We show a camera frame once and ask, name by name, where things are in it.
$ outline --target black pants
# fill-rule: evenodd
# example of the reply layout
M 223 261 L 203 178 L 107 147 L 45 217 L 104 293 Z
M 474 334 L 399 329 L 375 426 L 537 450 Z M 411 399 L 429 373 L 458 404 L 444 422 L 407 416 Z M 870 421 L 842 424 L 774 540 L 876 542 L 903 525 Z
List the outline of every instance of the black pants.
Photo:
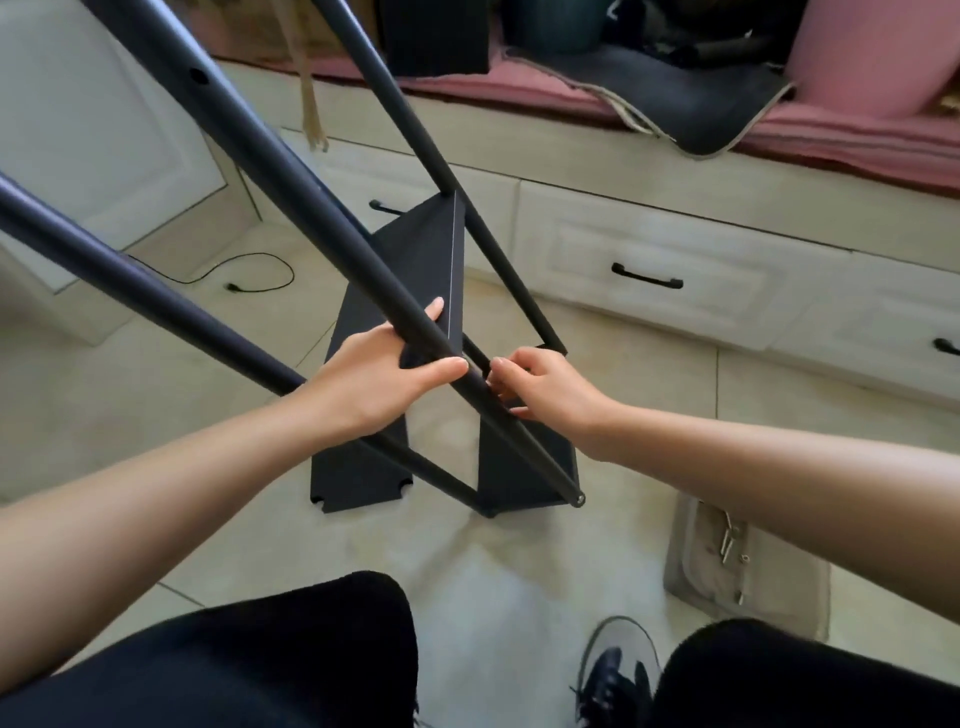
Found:
M 362 571 L 151 627 L 0 699 L 0 725 L 409 728 L 417 659 L 403 591 Z M 745 619 L 677 648 L 651 714 L 654 728 L 958 721 L 960 689 Z

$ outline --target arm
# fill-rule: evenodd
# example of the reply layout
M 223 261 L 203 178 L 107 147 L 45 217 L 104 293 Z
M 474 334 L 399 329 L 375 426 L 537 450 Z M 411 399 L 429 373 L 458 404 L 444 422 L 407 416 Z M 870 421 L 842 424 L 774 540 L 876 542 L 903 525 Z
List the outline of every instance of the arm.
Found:
M 735 513 L 960 621 L 960 457 L 629 407 L 555 352 L 492 363 L 491 386 L 588 456 Z
M 467 371 L 400 370 L 402 347 L 389 326 L 355 334 L 276 402 L 0 510 L 0 693 L 69 659 L 275 478 Z

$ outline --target hand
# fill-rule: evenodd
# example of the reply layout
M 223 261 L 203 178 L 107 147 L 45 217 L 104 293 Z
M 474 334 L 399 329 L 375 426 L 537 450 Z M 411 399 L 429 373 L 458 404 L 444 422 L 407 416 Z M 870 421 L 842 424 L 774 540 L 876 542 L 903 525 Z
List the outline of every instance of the hand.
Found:
M 504 402 L 520 397 L 526 406 L 511 409 L 524 420 L 538 420 L 577 447 L 608 416 L 616 403 L 590 384 L 558 352 L 521 347 L 510 358 L 491 361 L 487 383 Z
M 426 307 L 426 314 L 436 321 L 443 310 L 444 300 L 438 298 Z M 306 417 L 319 426 L 324 447 L 383 429 L 423 394 L 468 370 L 460 356 L 400 369 L 402 351 L 403 340 L 390 324 L 355 333 L 289 396 L 305 405 Z

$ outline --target tassel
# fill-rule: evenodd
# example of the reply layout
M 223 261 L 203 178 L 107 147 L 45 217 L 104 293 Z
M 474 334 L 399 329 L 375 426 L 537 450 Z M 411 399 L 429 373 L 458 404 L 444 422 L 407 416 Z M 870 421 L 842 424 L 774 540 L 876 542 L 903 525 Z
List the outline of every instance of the tassel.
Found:
M 287 42 L 290 58 L 300 75 L 300 102 L 303 106 L 303 134 L 310 149 L 318 146 L 325 152 L 330 147 L 324 126 L 320 123 L 320 110 L 317 108 L 317 96 L 313 87 L 313 74 L 310 73 L 310 60 L 306 56 L 306 43 L 303 40 L 303 28 L 296 13 L 296 0 L 270 0 L 274 7 L 276 20 L 280 24 L 283 38 Z

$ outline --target white drawer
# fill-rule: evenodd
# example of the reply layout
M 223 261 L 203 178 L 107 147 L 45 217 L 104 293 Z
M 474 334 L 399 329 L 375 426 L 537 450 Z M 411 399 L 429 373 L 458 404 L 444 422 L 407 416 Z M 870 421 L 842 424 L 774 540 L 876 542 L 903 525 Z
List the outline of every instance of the white drawer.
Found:
M 960 275 L 857 253 L 774 349 L 960 400 L 936 339 L 960 349 Z
M 372 209 L 371 200 L 408 210 L 437 194 L 437 185 L 416 157 L 335 139 L 328 152 L 311 152 L 302 133 L 284 129 L 280 136 L 370 231 L 379 230 L 395 217 Z M 467 167 L 453 166 L 453 173 L 509 257 L 519 180 Z M 492 272 L 469 234 L 464 258 L 468 268 Z
M 520 184 L 514 261 L 533 290 L 765 349 L 850 253 L 533 182 Z M 671 289 L 616 274 L 678 279 Z

